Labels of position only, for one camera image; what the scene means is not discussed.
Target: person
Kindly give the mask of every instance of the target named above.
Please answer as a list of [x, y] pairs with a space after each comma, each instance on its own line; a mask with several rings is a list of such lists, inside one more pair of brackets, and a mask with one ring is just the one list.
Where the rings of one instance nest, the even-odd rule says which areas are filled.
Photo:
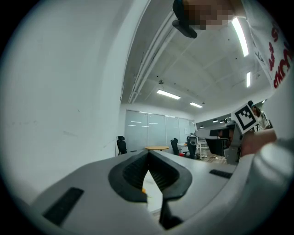
[[252, 101], [248, 101], [248, 105], [251, 107], [252, 112], [255, 115], [255, 119], [258, 122], [258, 124], [254, 127], [255, 132], [272, 128], [270, 120], [267, 119], [264, 111], [256, 107]]
[[[245, 18], [249, 24], [254, 54], [274, 90], [271, 103], [266, 107], [276, 131], [247, 132], [243, 137], [241, 156], [256, 153], [277, 137], [293, 138], [293, 129], [287, 128], [292, 125], [294, 115], [293, 51], [265, 8], [255, 0], [175, 0], [173, 9], [178, 19], [185, 19], [189, 25], [200, 29], [221, 26], [235, 17]], [[285, 109], [287, 115], [278, 115]]]

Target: ceiling pipe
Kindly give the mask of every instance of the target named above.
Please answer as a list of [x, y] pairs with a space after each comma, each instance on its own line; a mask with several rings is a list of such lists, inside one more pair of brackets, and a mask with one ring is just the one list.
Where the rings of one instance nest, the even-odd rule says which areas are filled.
[[[137, 92], [139, 93], [144, 85], [144, 83], [146, 82], [149, 74], [151, 73], [153, 67], [155, 66], [155, 64], [157, 63], [158, 59], [160, 58], [162, 52], [165, 50], [166, 46], [169, 44], [169, 42], [172, 40], [172, 38], [174, 37], [174, 35], [176, 34], [177, 30], [173, 27], [171, 30], [171, 33], [169, 34], [169, 36], [165, 39], [165, 41], [163, 42], [162, 46], [159, 48], [158, 52], [156, 53], [154, 59], [152, 60], [147, 72], [144, 75], [144, 78], [137, 90]], [[133, 101], [131, 103], [134, 103], [136, 98], [138, 97], [138, 94], [135, 95]]]
[[154, 54], [156, 53], [158, 47], [160, 46], [162, 40], [164, 39], [165, 35], [168, 33], [168, 31], [172, 27], [172, 21], [175, 19], [175, 15], [173, 11], [169, 12], [167, 17], [165, 18], [164, 22], [161, 24], [159, 27], [158, 31], [156, 32], [144, 58], [143, 62], [140, 65], [138, 75], [136, 77], [135, 83], [133, 85], [133, 89], [131, 92], [131, 95], [129, 97], [128, 103], [131, 103], [132, 98], [133, 98], [133, 91], [136, 91], [139, 83], [143, 77], [144, 72], [147, 70], [148, 65], [150, 64], [150, 61], [154, 58]]

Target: round table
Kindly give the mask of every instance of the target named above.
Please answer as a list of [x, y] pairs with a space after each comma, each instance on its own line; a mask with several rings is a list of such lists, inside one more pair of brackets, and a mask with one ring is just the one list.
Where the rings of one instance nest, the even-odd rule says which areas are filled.
[[148, 147], [145, 147], [147, 150], [165, 150], [165, 149], [169, 149], [170, 147], [168, 146], [148, 146]]

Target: black slot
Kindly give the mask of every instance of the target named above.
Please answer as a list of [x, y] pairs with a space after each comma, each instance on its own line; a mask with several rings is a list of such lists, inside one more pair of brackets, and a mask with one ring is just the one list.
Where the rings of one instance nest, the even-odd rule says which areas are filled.
[[83, 193], [84, 191], [81, 189], [70, 188], [43, 214], [43, 216], [50, 222], [60, 226]]
[[209, 173], [229, 179], [233, 174], [220, 170], [211, 170]]

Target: ceiling light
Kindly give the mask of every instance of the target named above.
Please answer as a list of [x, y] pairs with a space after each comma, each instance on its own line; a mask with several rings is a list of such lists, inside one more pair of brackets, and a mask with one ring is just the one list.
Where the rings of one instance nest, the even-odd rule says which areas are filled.
[[147, 114], [152, 114], [152, 115], [154, 115], [154, 113], [149, 113], [149, 112], [142, 112], [142, 111], [140, 111], [140, 113], [147, 113]]
[[250, 86], [250, 80], [251, 80], [251, 72], [247, 73], [247, 85], [246, 85], [246, 87]]
[[158, 93], [158, 94], [165, 95], [165, 96], [168, 96], [168, 97], [170, 97], [170, 98], [174, 98], [174, 99], [176, 99], [176, 100], [180, 99], [179, 96], [173, 95], [173, 94], [168, 93], [168, 92], [165, 92], [165, 91], [163, 91], [163, 90], [158, 90], [157, 93]]
[[241, 43], [243, 54], [245, 57], [249, 54], [249, 52], [248, 52], [248, 47], [247, 47], [246, 39], [244, 36], [244, 32], [243, 32], [242, 27], [240, 25], [240, 22], [238, 21], [237, 18], [233, 19], [232, 23], [233, 23], [233, 26], [237, 32], [238, 37], [239, 37], [239, 41]]
[[195, 103], [190, 103], [190, 105], [193, 105], [193, 106], [196, 106], [196, 107], [198, 107], [198, 108], [202, 108], [202, 106], [201, 105], [198, 105], [198, 104], [195, 104]]

